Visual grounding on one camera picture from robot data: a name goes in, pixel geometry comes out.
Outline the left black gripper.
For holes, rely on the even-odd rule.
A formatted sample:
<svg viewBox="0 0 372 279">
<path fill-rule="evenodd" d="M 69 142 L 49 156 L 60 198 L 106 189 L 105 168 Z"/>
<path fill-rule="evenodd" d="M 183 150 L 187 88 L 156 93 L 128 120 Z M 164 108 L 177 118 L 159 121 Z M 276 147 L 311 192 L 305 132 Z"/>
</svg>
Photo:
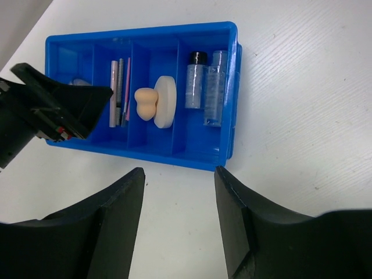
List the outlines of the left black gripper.
<svg viewBox="0 0 372 279">
<path fill-rule="evenodd" d="M 1 79 L 1 168 L 34 138 L 86 139 L 113 95 L 109 87 L 68 85 L 28 63 L 10 71 L 22 83 Z"/>
</svg>

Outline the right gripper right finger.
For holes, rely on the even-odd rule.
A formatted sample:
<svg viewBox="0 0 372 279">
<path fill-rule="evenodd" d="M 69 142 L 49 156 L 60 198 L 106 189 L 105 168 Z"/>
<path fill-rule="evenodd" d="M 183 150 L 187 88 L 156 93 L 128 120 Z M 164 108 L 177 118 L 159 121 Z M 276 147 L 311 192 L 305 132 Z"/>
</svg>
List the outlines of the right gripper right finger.
<svg viewBox="0 0 372 279">
<path fill-rule="evenodd" d="M 229 278 L 370 278 L 371 210 L 317 217 L 289 210 L 214 172 Z"/>
</svg>

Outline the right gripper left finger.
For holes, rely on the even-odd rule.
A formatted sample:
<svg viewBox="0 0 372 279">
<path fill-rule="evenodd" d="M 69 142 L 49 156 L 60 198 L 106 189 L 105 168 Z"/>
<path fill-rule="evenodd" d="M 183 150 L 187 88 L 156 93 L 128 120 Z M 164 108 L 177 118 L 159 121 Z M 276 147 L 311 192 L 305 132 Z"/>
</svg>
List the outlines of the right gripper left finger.
<svg viewBox="0 0 372 279">
<path fill-rule="evenodd" d="M 127 278 L 144 186 L 137 167 L 41 220 L 1 224 L 1 277 Z"/>
</svg>

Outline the beige concealer stick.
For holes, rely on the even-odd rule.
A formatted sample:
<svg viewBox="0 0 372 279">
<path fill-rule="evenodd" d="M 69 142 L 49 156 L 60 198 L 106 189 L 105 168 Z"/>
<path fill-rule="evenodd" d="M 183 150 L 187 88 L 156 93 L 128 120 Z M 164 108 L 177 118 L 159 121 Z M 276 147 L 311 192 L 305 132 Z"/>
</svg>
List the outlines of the beige concealer stick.
<svg viewBox="0 0 372 279">
<path fill-rule="evenodd" d="M 117 93 L 118 61 L 111 61 L 110 87 L 113 94 L 110 98 L 109 127 L 116 127 L 116 93 Z"/>
</svg>

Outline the pink makeup brush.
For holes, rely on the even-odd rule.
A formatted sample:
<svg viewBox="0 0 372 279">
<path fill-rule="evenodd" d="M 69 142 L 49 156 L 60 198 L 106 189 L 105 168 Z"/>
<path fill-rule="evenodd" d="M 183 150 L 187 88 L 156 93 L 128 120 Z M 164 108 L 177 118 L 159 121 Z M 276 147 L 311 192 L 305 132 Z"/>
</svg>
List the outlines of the pink makeup brush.
<svg viewBox="0 0 372 279">
<path fill-rule="evenodd" d="M 121 117 L 121 126 L 124 127 L 126 125 L 126 117 L 128 111 L 128 104 L 129 104 L 129 91 L 130 91 L 130 71 L 131 71 L 131 58 L 127 59 L 127 70 L 126 70 L 126 83 L 125 83 L 125 94 L 124 94 L 124 107 L 123 113 Z"/>
</svg>

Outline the checkered eyeliner pen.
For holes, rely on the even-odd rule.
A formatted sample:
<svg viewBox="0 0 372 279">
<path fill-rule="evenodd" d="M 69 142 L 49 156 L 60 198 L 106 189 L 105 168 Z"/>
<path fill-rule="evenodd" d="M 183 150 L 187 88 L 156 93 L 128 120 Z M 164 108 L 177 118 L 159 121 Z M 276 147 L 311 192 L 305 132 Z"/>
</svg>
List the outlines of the checkered eyeliner pen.
<svg viewBox="0 0 372 279">
<path fill-rule="evenodd" d="M 116 126 L 120 125 L 120 118 L 121 118 L 121 99 L 122 99 L 122 92 L 123 92 L 123 70 L 124 70 L 124 59 L 120 58 L 118 61 L 118 68 L 117 68 Z"/>
</svg>

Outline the orange makeup sponge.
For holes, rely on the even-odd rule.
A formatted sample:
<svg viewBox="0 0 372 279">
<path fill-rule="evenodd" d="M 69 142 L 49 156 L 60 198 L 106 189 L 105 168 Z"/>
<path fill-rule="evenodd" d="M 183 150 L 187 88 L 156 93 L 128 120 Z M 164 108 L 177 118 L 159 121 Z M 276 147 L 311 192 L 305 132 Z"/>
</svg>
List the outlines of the orange makeup sponge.
<svg viewBox="0 0 372 279">
<path fill-rule="evenodd" d="M 152 119 L 156 113 L 158 92 L 153 88 L 139 88 L 134 94 L 137 114 L 144 121 Z"/>
</svg>

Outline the white round powder puff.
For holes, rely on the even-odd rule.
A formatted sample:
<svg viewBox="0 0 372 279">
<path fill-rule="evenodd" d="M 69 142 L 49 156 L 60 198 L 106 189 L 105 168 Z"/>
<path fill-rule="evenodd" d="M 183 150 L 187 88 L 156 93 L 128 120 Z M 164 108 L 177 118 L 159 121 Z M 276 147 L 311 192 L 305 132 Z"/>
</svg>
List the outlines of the white round powder puff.
<svg viewBox="0 0 372 279">
<path fill-rule="evenodd" d="M 176 112 L 176 82 L 172 76 L 160 76 L 154 89 L 158 92 L 154 124 L 160 129 L 169 128 L 173 124 Z"/>
</svg>

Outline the blue plastic organizer tray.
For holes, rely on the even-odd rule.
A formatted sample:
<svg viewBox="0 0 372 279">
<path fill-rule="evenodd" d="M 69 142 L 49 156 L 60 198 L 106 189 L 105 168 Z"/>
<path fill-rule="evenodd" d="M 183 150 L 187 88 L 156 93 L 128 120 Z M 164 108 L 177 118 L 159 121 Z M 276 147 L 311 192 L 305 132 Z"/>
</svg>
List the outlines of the blue plastic organizer tray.
<svg viewBox="0 0 372 279">
<path fill-rule="evenodd" d="M 232 22 L 52 35 L 48 77 L 116 91 L 87 139 L 60 145 L 193 169 L 223 166 L 233 155 L 241 60 Z"/>
</svg>

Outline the small black-capped clear bottle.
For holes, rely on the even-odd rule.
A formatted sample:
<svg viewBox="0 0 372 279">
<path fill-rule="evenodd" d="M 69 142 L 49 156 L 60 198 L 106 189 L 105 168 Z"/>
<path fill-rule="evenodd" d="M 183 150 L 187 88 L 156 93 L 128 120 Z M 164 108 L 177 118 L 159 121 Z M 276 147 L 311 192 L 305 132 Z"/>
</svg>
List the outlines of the small black-capped clear bottle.
<svg viewBox="0 0 372 279">
<path fill-rule="evenodd" d="M 200 109 L 202 107 L 207 62 L 208 55 L 206 52 L 193 51 L 190 53 L 185 88 L 185 107 L 187 109 Z"/>
</svg>

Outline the clear plastic bottle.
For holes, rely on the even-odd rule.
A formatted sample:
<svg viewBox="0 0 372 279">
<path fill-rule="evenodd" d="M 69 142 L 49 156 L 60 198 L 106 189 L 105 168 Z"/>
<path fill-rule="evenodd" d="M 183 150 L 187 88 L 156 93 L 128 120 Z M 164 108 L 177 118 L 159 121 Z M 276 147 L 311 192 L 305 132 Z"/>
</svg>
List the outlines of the clear plastic bottle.
<svg viewBox="0 0 372 279">
<path fill-rule="evenodd" d="M 220 127 L 226 86 L 227 51 L 214 51 L 206 76 L 204 124 Z"/>
</svg>

